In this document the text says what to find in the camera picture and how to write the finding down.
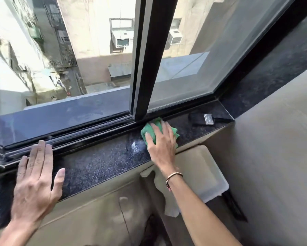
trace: green cloth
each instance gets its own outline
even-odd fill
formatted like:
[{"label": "green cloth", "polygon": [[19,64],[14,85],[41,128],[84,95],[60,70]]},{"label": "green cloth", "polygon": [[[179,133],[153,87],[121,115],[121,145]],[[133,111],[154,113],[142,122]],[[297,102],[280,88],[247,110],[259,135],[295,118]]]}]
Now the green cloth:
[{"label": "green cloth", "polygon": [[[158,118],[152,120],[150,123],[155,124],[160,129],[160,131],[162,132],[163,128],[161,127],[160,122],[161,122],[161,118],[158,117]],[[141,136],[142,136],[144,142],[146,143],[146,145],[148,145],[147,140],[146,140],[146,136],[145,136],[146,132],[150,133],[154,144],[156,144],[156,135],[155,135],[155,132],[154,132],[153,128],[151,127],[150,123],[147,123],[144,126],[144,128],[141,130]],[[179,134],[176,133],[177,132],[176,128],[172,128],[172,131],[173,131],[174,135],[176,136],[176,138],[178,138],[180,136]]]}]

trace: window frame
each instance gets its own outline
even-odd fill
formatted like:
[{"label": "window frame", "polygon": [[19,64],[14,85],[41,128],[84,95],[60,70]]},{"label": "window frame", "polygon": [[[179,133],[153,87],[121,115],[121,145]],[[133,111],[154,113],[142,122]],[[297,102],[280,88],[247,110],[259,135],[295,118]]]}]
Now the window frame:
[{"label": "window frame", "polygon": [[[244,55],[239,62],[221,81],[221,85],[218,87],[215,93],[197,96],[185,102],[172,103],[168,106],[148,113],[149,102],[156,82],[157,73],[162,60],[169,30],[171,28],[171,23],[173,21],[177,1],[178,0],[136,0],[135,19],[133,20],[134,40],[131,82],[128,90],[128,110],[126,108],[121,109],[116,114],[102,116],[94,120],[87,120],[84,123],[62,128],[57,131],[44,133],[32,138],[25,137],[24,140],[14,143],[0,143],[0,171],[5,171],[16,167],[21,156],[29,154],[30,146],[40,139],[52,144],[55,154],[66,154],[119,136],[130,129],[141,127],[147,121],[157,116],[161,116],[163,118],[175,116],[176,114],[188,111],[189,109],[197,107],[205,102],[216,100],[216,94],[219,95],[226,90],[228,86],[232,85],[232,80],[228,79],[227,82],[224,81],[227,76],[233,72],[247,53],[259,42],[259,40],[294,0],[289,1],[287,5],[284,6],[283,10],[275,16],[274,20],[272,20],[271,23],[265,28],[260,37],[254,41],[252,46],[246,52],[244,52]],[[118,91],[120,90],[112,90],[111,94],[117,94]],[[91,95],[91,97],[84,98],[94,101],[98,99],[98,95],[101,94],[95,93]],[[43,107],[53,107],[54,105],[57,107],[56,104],[47,104],[43,105]],[[44,110],[43,107],[36,107],[28,110],[29,118],[36,115],[43,115],[41,114],[41,112]],[[16,114],[13,113],[9,114],[8,116],[9,119],[13,120]],[[12,128],[12,130],[13,129],[27,129],[27,126],[24,126],[24,128]]]}]

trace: window glass pane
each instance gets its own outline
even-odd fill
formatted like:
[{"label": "window glass pane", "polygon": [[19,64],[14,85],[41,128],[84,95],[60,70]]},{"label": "window glass pane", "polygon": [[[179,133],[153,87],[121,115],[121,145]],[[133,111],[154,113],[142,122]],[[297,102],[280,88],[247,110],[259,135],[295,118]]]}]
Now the window glass pane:
[{"label": "window glass pane", "polygon": [[288,1],[178,0],[148,111],[213,92]]},{"label": "window glass pane", "polygon": [[135,0],[0,0],[0,116],[129,86],[134,18]]}]

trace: window air conditioning unit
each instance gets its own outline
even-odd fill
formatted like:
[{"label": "window air conditioning unit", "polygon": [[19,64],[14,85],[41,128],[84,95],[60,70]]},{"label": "window air conditioning unit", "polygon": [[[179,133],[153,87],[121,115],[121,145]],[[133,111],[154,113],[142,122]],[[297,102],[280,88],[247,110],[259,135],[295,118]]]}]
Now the window air conditioning unit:
[{"label": "window air conditioning unit", "polygon": [[115,48],[127,47],[133,41],[134,31],[132,30],[113,30],[111,31],[112,42]]},{"label": "window air conditioning unit", "polygon": [[182,34],[177,28],[171,28],[168,34],[167,41],[171,45],[180,44],[182,40]]}]

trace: person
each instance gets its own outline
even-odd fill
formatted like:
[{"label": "person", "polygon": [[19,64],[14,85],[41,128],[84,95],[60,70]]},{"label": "person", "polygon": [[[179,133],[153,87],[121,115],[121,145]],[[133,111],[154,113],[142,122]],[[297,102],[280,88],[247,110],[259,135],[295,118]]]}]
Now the person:
[{"label": "person", "polygon": [[[165,178],[177,172],[175,165],[176,138],[167,122],[161,122],[160,129],[151,124],[155,135],[154,144],[146,133],[148,151],[152,161],[158,166]],[[31,150],[29,159],[20,161],[14,199],[11,209],[11,222],[0,237],[0,246],[23,246],[35,233],[42,219],[57,203],[62,195],[65,169],[60,169],[52,182],[52,147],[39,141]],[[175,196],[184,223],[196,246],[241,246],[224,224],[189,188],[179,174],[168,181]]]}]

